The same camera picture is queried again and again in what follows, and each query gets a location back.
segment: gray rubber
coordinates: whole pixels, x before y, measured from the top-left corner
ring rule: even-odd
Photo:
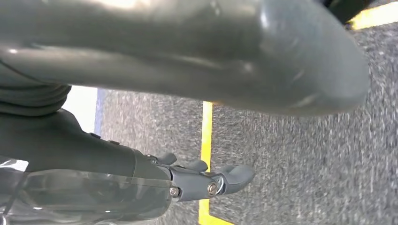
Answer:
[[[197,172],[204,172],[208,169],[208,166],[205,162],[198,160],[193,163],[188,164],[185,166],[186,169],[197,171]]]
[[[177,161],[177,157],[173,153],[166,153],[158,158],[159,164],[171,165]]]
[[[75,84],[324,115],[362,104],[369,87],[353,39],[312,0],[170,0],[143,8],[0,0],[0,30],[2,64],[54,89]],[[19,114],[54,109],[24,107]]]
[[[255,176],[255,172],[253,168],[247,165],[239,165],[239,166],[225,166],[220,169],[220,173],[222,173],[228,184],[226,185],[226,189],[224,194],[233,194],[244,187],[246,187]]]

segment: black fabric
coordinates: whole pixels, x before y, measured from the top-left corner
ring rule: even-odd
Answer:
[[[59,110],[71,87],[47,84],[0,64],[0,113],[43,116]]]

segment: prosthetic arm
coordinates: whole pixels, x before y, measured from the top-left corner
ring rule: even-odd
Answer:
[[[119,225],[254,178],[248,166],[208,173],[83,132],[60,109],[70,85],[325,115],[361,104],[368,73],[309,0],[0,0],[3,224]]]

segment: gray carpet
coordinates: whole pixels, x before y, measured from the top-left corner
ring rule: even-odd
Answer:
[[[211,201],[237,225],[398,224],[398,23],[354,32],[366,52],[371,93],[350,113],[273,117],[214,108],[212,167],[253,165],[244,191]],[[198,159],[201,102],[152,94],[103,93],[101,135],[144,153]],[[198,203],[177,203],[148,224],[193,225]]]

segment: yellow line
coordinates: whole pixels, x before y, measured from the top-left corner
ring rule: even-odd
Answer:
[[[208,172],[211,166],[211,141],[213,129],[213,103],[203,102],[202,120],[202,151],[200,159],[207,163]],[[210,215],[210,200],[199,201],[199,224],[201,225],[233,225]]]
[[[351,22],[354,30],[398,22],[398,2],[364,10]]]

